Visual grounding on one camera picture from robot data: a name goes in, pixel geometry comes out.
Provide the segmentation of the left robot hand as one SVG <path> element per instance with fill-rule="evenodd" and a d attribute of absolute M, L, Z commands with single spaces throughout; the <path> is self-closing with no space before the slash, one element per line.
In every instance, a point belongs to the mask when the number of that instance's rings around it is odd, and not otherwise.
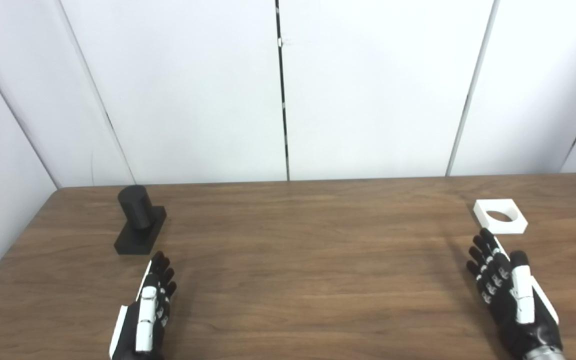
<path fill-rule="evenodd" d="M 178 289 L 170 259 L 158 251 L 142 276 L 137 296 L 119 308 L 109 345 L 111 360 L 163 360 L 163 340 Z"/>

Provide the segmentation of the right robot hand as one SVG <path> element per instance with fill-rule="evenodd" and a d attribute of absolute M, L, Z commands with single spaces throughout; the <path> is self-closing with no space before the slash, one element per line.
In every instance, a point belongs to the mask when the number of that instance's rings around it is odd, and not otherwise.
<path fill-rule="evenodd" d="M 559 317 L 534 277 L 525 251 L 506 253 L 483 227 L 468 249 L 467 270 L 497 328 L 503 348 L 515 360 L 564 360 Z"/>

